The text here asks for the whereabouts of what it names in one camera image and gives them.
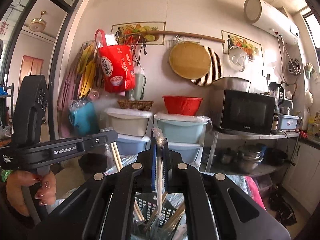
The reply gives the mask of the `person's left hand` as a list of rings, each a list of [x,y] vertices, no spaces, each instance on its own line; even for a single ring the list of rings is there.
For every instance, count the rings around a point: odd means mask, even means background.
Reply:
[[[56,178],[52,171],[44,177],[27,171],[12,172],[7,179],[6,192],[10,205],[21,215],[30,216],[24,201],[22,187],[30,187],[40,183],[41,187],[35,194],[40,206],[53,205],[56,201]]]

